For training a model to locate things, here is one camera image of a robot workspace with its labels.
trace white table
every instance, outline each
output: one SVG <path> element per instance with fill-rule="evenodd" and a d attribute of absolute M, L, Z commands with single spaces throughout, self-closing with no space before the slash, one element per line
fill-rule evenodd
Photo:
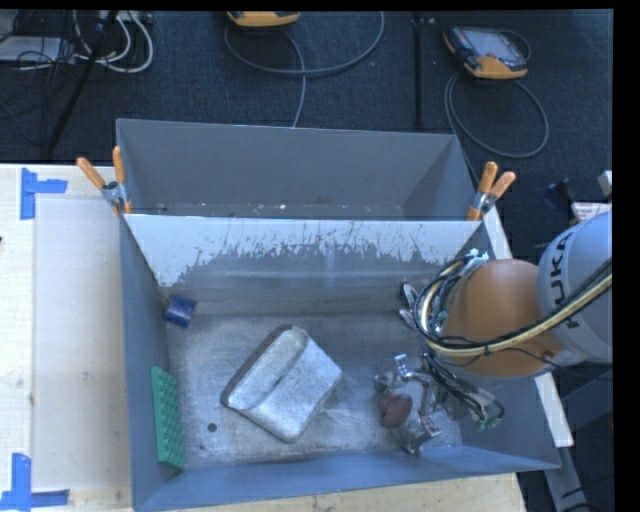
<path fill-rule="evenodd" d="M 48 197 L 48 194 L 36 195 L 36 218 L 33 220 L 20 220 L 23 167 L 36 172 L 39 180 L 55 178 L 68 183 L 66 192 L 55 198 L 53 195 Z M 107 181 L 114 179 L 112 168 L 98 170 Z M 118 248 L 105 245 L 110 243 L 110 239 L 101 235 L 103 231 L 117 226 L 115 221 L 115 215 L 100 192 L 75 166 L 0 165 L 0 491 L 9 488 L 11 454 L 23 453 L 32 457 L 34 492 L 71 489 L 69 504 L 57 509 L 130 508 L 122 326 L 113 321 L 119 318 Z M 485 222 L 488 229 L 495 230 L 496 240 L 502 241 L 494 247 L 498 257 L 510 257 L 495 209 L 487 215 Z M 43 268 L 51 270 L 52 267 L 43 267 L 46 262 L 43 263 L 41 253 L 36 253 L 36 240 L 46 240 L 55 248 L 56 229 L 60 230 L 60 243 L 64 243 L 66 249 L 51 258 L 51 265 L 57 266 L 57 273 L 45 274 L 60 281 L 38 283 L 36 275 L 40 274 L 36 273 L 36 267 L 39 266 L 41 273 Z M 72 247 L 69 247 L 69 240 L 77 243 L 71 243 Z M 56 283 L 68 284 L 67 278 L 68 282 L 80 285 L 91 279 L 91 286 L 97 288 L 86 294 L 81 303 L 74 304 L 76 321 L 58 321 L 51 325 L 50 334 L 57 336 L 57 345 L 55 350 L 51 347 L 44 349 L 37 345 L 37 339 L 47 334 L 47 327 L 43 327 L 42 322 L 38 323 L 36 312 L 55 319 L 55 313 L 64 314 L 65 307 L 69 305 L 65 305 L 61 296 L 60 303 L 53 304 L 51 307 L 55 309 L 51 311 L 43 309 L 42 304 L 36 304 L 35 297 L 43 294 L 50 297 L 52 287 Z M 34 371 L 39 367 L 46 368 L 43 366 L 43 354 L 59 358 L 56 364 L 64 364 L 65 368 L 56 366 L 57 373 L 45 371 L 39 374 Z M 59 374 L 64 372 L 67 378 L 61 380 Z M 55 386 L 45 386 L 47 382 L 55 382 L 56 378 L 64 391 Z M 571 432 L 551 375 L 539 377 L 537 383 L 556 445 L 571 446 Z M 77 413 L 78 418 L 69 431 L 63 433 L 55 432 L 62 428 L 56 421 L 59 419 L 57 414 L 43 416 L 48 411 L 47 407 L 51 407 L 45 402 L 52 400 L 56 393 L 63 396 L 53 400 L 58 400 L 66 413 Z M 46 446 L 47 433 L 65 437 L 59 446 L 51 448 Z M 210 509 L 219 512 L 526 510 L 515 474 Z"/>

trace green lego brick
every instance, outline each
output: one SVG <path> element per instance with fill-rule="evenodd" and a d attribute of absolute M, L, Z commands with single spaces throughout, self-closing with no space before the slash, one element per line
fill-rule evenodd
<path fill-rule="evenodd" d="M 178 380 L 170 373 L 151 368 L 153 415 L 156 424 L 158 462 L 173 469 L 184 469 L 182 422 Z"/>

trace blue object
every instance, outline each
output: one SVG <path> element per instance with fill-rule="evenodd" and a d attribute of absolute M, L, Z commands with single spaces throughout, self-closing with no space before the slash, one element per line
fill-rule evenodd
<path fill-rule="evenodd" d="M 20 219 L 33 219 L 36 216 L 36 194 L 63 194 L 66 190 L 65 180 L 38 181 L 37 173 L 23 167 Z"/>
<path fill-rule="evenodd" d="M 11 456 L 11 490 L 0 496 L 0 510 L 29 512 L 33 507 L 66 505 L 69 489 L 64 491 L 31 492 L 31 459 L 21 453 Z"/>
<path fill-rule="evenodd" d="M 197 302 L 182 295 L 172 295 L 169 299 L 169 305 L 164 312 L 163 318 L 167 322 L 187 327 L 191 321 L 191 315 L 196 308 Z"/>

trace bin floor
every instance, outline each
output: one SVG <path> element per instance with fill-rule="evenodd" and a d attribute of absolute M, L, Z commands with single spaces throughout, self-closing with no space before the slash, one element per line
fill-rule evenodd
<path fill-rule="evenodd" d="M 236 370 L 283 324 L 306 330 L 343 371 L 336 389 L 292 444 L 220 403 L 220 395 Z M 394 353 L 406 353 L 408 366 L 418 366 L 418 335 L 397 313 L 194 315 L 187 328 L 172 324 L 167 328 L 170 371 L 180 388 L 187 469 L 401 450 L 400 429 L 381 425 L 373 386 L 377 373 L 393 369 Z M 409 419 L 417 416 L 421 389 L 415 382 L 399 388 L 414 400 Z M 442 434 L 429 441 L 429 446 L 461 444 L 457 423 L 443 412 L 433 419 Z"/>

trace wire bundle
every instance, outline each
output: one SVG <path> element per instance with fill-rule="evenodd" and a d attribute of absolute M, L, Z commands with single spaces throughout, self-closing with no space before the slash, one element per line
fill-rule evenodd
<path fill-rule="evenodd" d="M 446 356 L 479 357 L 511 349 L 561 324 L 608 290 L 612 283 L 612 261 L 609 258 L 563 304 L 532 325 L 483 342 L 474 341 L 466 336 L 441 336 L 445 311 L 443 304 L 469 261 L 470 256 L 467 255 L 446 265 L 418 294 L 413 307 L 414 321 L 424 335 L 427 345 Z"/>

